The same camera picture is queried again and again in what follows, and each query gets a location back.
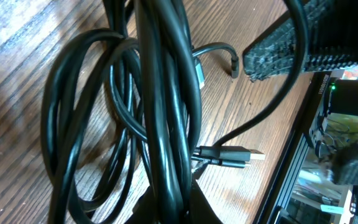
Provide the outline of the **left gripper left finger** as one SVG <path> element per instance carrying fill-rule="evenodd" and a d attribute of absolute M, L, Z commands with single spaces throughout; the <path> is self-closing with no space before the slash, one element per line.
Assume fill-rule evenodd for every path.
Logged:
<path fill-rule="evenodd" d="M 125 224 L 154 224 L 155 221 L 155 203 L 154 194 L 150 187 L 138 199 L 131 217 Z"/>

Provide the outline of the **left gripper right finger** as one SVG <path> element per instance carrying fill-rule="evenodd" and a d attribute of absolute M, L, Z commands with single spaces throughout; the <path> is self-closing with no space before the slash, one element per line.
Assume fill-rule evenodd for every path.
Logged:
<path fill-rule="evenodd" d="M 189 213 L 191 224 L 223 224 L 214 213 L 196 180 L 192 180 L 191 183 Z"/>

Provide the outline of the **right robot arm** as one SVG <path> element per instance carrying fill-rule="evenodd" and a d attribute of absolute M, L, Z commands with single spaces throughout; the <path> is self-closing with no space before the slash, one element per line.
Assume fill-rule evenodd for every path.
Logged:
<path fill-rule="evenodd" d="M 243 51 L 245 73 L 253 80 L 303 72 L 331 72 L 358 65 L 358 0 L 287 1 L 277 23 Z M 358 116 L 358 80 L 336 80 L 324 88 L 328 110 Z M 324 163 L 335 184 L 358 185 L 358 141 Z"/>

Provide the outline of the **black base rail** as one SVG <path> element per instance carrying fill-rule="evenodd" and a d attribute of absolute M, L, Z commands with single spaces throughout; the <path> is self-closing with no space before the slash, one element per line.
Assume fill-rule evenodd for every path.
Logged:
<path fill-rule="evenodd" d="M 327 126 L 326 90 L 333 72 L 316 72 L 291 127 L 253 223 L 275 223 L 287 208 L 308 151 L 321 144 Z"/>

